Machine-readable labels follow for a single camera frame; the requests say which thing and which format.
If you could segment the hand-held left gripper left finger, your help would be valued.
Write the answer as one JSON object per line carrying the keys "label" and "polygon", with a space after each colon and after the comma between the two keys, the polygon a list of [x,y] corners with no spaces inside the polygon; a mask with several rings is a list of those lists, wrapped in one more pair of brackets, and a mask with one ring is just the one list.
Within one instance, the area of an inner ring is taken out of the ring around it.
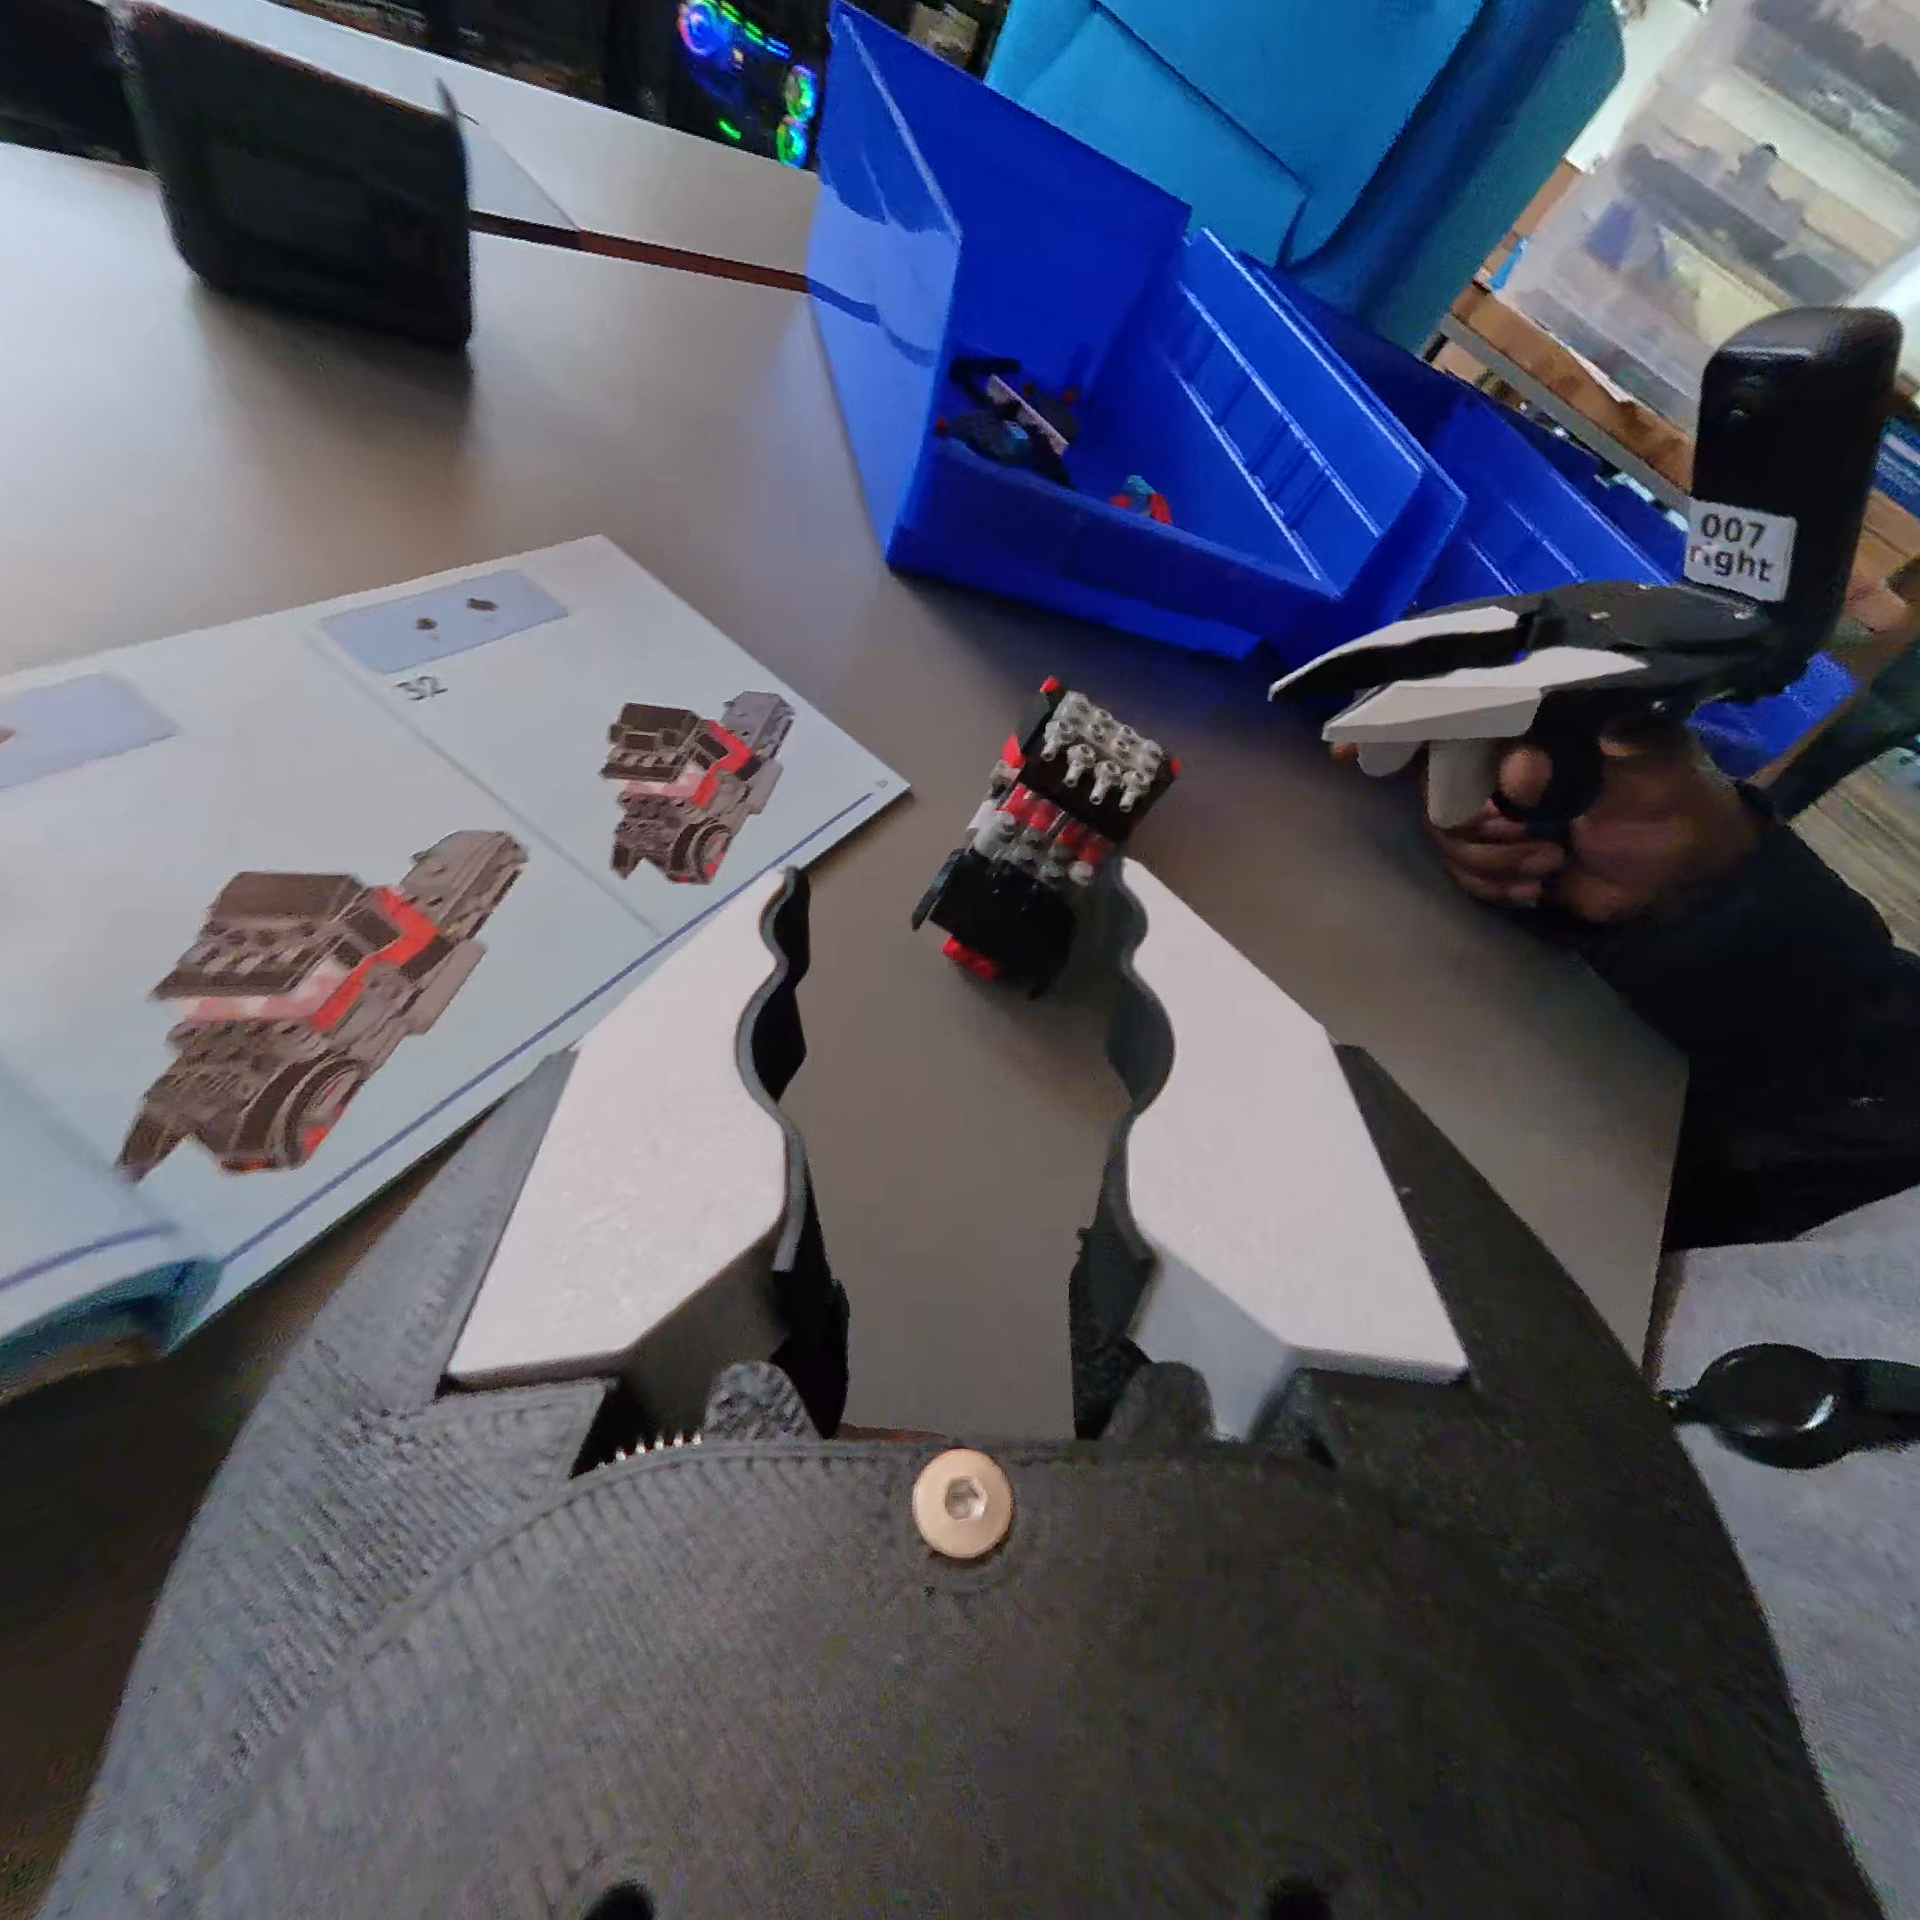
{"label": "hand-held left gripper left finger", "polygon": [[598,1379],[667,1439],[694,1431],[721,1374],[769,1361],[837,1435],[850,1309],[781,1106],[806,973],[809,878],[772,869],[571,1045],[450,1385]]}

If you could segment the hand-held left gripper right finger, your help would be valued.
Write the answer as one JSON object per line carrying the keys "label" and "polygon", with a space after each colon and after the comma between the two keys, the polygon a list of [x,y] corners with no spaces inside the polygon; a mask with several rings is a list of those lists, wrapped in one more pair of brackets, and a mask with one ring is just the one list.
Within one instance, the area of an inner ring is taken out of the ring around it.
{"label": "hand-held left gripper right finger", "polygon": [[1102,919],[1125,1111],[1068,1283],[1073,1427],[1147,1366],[1259,1433],[1301,1373],[1452,1385],[1469,1361],[1330,1033],[1141,859]]}

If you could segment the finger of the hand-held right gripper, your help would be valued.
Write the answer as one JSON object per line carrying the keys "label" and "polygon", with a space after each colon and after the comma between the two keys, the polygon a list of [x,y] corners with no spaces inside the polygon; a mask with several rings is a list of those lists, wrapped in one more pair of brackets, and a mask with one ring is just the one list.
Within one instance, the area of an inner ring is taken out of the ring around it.
{"label": "finger of the hand-held right gripper", "polygon": [[1461,667],[1364,690],[1324,725],[1324,744],[1370,778],[1410,768],[1432,746],[1522,734],[1545,693],[1508,667]]}
{"label": "finger of the hand-held right gripper", "polygon": [[1268,688],[1272,704],[1353,703],[1396,683],[1512,666],[1530,649],[1545,598],[1497,598],[1409,615],[1345,641]]}

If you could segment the black red toy brick vehicle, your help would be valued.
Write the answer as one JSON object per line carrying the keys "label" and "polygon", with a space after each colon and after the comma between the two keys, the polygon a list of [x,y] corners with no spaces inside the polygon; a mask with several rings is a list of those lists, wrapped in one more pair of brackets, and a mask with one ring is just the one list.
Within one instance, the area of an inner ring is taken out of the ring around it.
{"label": "black red toy brick vehicle", "polygon": [[1083,690],[1046,680],[995,762],[987,795],[910,919],[963,973],[1042,995],[1088,901],[1116,875],[1182,763]]}

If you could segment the person's right forearm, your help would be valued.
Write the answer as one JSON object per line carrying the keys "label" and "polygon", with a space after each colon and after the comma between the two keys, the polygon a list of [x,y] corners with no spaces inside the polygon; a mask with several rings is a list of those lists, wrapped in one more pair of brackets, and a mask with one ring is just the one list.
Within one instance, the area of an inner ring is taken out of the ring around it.
{"label": "person's right forearm", "polygon": [[1877,909],[1723,786],[1733,866],[1576,951],[1688,1063],[1667,1253],[1788,1242],[1917,1179],[1917,962]]}

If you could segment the person's right hand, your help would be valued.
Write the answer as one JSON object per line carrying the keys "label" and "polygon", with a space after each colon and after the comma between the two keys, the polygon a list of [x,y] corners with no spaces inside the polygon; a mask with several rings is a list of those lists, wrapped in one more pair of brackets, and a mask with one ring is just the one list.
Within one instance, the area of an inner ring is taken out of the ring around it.
{"label": "person's right hand", "polygon": [[1738,784],[1690,737],[1604,742],[1595,802],[1564,841],[1530,834],[1492,801],[1424,830],[1452,883],[1485,905],[1577,929],[1664,927],[1726,895],[1765,834]]}

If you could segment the wooden shelf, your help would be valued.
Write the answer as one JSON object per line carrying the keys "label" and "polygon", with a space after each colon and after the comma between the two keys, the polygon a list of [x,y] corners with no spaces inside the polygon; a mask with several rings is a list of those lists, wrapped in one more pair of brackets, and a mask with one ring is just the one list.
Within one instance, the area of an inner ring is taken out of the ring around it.
{"label": "wooden shelf", "polygon": [[1626,473],[1672,512],[1690,504],[1692,435],[1619,389],[1581,355],[1482,285],[1436,322],[1432,350],[1466,352],[1488,378],[1562,426],[1573,442]]}

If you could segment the clear storage boxes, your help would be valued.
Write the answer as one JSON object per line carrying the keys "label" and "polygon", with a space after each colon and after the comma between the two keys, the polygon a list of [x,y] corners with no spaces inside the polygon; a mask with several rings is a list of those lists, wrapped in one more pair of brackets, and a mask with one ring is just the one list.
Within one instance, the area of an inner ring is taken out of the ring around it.
{"label": "clear storage boxes", "polygon": [[1713,352],[1786,310],[1892,311],[1916,378],[1916,249],[1916,5],[1709,5],[1500,297],[1692,431]]}

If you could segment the blue bin with few bricks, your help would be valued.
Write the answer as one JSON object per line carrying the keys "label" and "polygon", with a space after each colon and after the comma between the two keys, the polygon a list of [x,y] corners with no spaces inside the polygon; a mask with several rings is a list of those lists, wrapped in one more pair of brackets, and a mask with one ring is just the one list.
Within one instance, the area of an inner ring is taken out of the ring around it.
{"label": "blue bin with few bricks", "polygon": [[[1461,496],[1149,182],[832,9],[806,291],[884,561],[1195,655],[1405,613]],[[934,439],[960,355],[1077,389],[1075,493]]]}

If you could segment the black and teal toy bricks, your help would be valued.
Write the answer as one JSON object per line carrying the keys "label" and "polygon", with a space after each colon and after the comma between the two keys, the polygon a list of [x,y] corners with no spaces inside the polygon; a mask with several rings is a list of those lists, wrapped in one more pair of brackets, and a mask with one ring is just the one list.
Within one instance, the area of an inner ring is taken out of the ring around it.
{"label": "black and teal toy bricks", "polygon": [[1077,389],[1044,389],[1014,357],[997,355],[960,355],[946,378],[964,406],[934,417],[934,439],[1075,493],[1068,453],[1081,433]]}

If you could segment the instruction booklet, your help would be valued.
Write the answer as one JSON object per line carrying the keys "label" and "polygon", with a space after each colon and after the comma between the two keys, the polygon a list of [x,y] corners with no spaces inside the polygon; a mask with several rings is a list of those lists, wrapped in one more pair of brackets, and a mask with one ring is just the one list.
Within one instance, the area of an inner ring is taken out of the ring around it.
{"label": "instruction booklet", "polygon": [[598,535],[2,709],[4,1400],[180,1347],[910,791]]}

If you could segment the cyan chair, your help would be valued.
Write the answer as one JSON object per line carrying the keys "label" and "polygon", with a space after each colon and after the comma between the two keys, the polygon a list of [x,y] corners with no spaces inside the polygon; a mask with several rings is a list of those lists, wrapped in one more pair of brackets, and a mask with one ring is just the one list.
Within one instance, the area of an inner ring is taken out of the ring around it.
{"label": "cyan chair", "polygon": [[985,82],[1413,352],[1622,71],[1608,3],[1018,3]]}

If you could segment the person's grey garment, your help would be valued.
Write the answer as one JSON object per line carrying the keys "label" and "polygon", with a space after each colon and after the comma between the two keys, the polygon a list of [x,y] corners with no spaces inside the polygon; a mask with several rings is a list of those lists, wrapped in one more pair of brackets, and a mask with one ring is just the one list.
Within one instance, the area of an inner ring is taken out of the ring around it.
{"label": "person's grey garment", "polygon": [[[1656,1361],[1688,1389],[1781,1343],[1838,1361],[1917,1355],[1917,1199],[1774,1243],[1681,1255]],[[1789,1472],[1682,1431],[1782,1658],[1822,1783],[1889,1915],[1917,1915],[1917,1466],[1875,1448]]]}

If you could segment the computer with coloured lights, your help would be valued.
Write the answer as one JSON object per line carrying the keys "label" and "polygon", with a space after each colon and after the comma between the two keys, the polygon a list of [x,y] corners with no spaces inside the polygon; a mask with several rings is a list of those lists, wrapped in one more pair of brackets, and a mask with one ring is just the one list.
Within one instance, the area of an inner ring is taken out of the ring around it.
{"label": "computer with coloured lights", "polygon": [[790,171],[816,168],[828,3],[608,3],[608,106]]}

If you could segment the black cube device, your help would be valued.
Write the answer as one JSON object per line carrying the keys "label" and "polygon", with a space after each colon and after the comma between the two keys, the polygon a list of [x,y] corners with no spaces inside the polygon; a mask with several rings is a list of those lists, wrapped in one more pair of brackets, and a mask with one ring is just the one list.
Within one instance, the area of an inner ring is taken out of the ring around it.
{"label": "black cube device", "polygon": [[164,221],[211,291],[464,352],[469,159],[457,106],[404,104],[161,5],[112,49]]}

